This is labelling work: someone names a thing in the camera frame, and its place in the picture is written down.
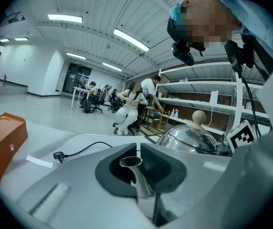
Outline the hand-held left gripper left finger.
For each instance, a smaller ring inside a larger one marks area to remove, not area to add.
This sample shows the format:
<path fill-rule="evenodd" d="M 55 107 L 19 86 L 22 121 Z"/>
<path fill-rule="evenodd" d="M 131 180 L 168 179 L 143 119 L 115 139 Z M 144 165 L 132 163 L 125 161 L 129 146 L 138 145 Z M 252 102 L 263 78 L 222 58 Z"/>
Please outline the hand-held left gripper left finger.
<path fill-rule="evenodd" d="M 132 143 L 65 161 L 28 188 L 18 204 L 54 229 L 150 229 L 128 183 L 131 172 L 119 164 L 136 153 Z"/>

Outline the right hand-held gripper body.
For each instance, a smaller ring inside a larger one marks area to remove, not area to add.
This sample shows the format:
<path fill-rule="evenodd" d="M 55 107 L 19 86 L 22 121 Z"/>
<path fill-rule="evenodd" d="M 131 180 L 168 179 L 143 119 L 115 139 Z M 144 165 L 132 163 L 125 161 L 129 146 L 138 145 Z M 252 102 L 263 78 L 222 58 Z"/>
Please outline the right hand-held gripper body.
<path fill-rule="evenodd" d="M 232 156 L 235 149 L 249 145 L 255 138 L 256 134 L 250 123 L 244 120 L 228 134 L 223 135 L 219 143 L 219 153 L 221 156 Z"/>

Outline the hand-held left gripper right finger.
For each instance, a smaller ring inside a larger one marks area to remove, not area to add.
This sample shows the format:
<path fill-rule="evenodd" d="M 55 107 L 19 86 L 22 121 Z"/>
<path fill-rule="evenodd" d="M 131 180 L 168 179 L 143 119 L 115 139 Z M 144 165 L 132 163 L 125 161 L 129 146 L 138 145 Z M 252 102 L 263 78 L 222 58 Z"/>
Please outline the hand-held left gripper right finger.
<path fill-rule="evenodd" d="M 230 158 L 140 145 L 142 173 L 154 192 L 140 199 L 141 211 L 171 222 L 182 217 L 213 188 Z"/>

